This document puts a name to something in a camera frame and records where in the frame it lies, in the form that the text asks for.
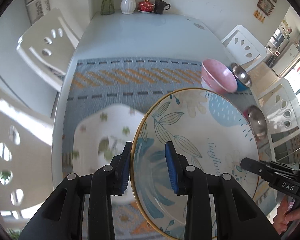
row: white vase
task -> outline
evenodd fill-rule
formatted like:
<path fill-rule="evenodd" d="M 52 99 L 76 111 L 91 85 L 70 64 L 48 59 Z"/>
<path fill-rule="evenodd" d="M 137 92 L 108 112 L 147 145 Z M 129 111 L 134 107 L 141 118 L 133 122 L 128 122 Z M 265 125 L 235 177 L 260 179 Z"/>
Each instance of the white vase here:
<path fill-rule="evenodd" d="M 136 0 L 122 0 L 120 8 L 123 14 L 132 14 L 136 9 Z"/>

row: chair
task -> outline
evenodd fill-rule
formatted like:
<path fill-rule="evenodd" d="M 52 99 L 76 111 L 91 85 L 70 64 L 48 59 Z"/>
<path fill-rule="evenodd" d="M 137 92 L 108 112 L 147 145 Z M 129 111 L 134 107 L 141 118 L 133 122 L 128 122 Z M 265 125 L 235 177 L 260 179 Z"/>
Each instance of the chair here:
<path fill-rule="evenodd" d="M 53 191 L 52 128 L 52 119 L 0 90 L 0 223 L 4 228 L 23 228 L 33 208 Z M 50 135 L 44 139 L 47 131 Z"/>
<path fill-rule="evenodd" d="M 54 8 L 20 37 L 17 52 L 42 79 L 60 91 L 61 78 L 78 42 L 61 11 Z"/>
<path fill-rule="evenodd" d="M 295 132 L 273 142 L 273 148 L 275 148 L 300 134 L 300 105 L 291 85 L 284 78 L 261 93 L 258 99 L 263 98 L 271 91 L 274 91 L 273 95 L 261 108 L 269 121 L 270 133 L 286 132 L 298 127 Z"/>
<path fill-rule="evenodd" d="M 237 25 L 221 42 L 239 65 L 256 59 L 246 68 L 246 72 L 267 57 L 266 48 L 242 25 Z"/>

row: black mug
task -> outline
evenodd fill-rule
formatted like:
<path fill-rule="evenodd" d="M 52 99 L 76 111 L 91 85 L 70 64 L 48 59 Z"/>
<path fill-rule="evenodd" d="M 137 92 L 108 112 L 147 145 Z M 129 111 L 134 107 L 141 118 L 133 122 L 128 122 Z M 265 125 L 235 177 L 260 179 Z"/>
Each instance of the black mug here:
<path fill-rule="evenodd" d="M 163 14 L 163 11 L 169 10 L 171 8 L 171 5 L 169 3 L 166 3 L 165 1 L 162 0 L 156 0 L 154 2 L 154 13 L 156 14 Z"/>

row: white cabinet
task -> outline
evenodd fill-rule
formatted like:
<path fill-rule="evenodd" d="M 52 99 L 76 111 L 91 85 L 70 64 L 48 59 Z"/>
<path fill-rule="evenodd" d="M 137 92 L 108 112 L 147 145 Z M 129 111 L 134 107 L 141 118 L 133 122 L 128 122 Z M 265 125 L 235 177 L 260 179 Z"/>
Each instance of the white cabinet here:
<path fill-rule="evenodd" d="M 294 44 L 291 44 L 284 55 L 278 60 L 278 62 L 273 66 L 273 70 L 277 75 L 280 75 L 287 66 L 292 62 L 292 60 L 299 53 L 297 47 Z"/>

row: hand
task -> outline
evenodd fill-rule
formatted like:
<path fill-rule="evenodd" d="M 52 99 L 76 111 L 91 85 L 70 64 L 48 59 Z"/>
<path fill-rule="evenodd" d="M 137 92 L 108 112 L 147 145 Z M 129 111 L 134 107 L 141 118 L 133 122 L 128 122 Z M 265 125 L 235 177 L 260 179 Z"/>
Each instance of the hand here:
<path fill-rule="evenodd" d="M 285 232 L 288 228 L 287 224 L 290 221 L 300 219 L 300 208 L 291 211 L 289 214 L 286 214 L 288 210 L 288 200 L 287 196 L 284 196 L 283 200 L 280 203 L 280 206 L 277 208 L 277 215 L 273 219 L 273 226 L 278 234 Z"/>

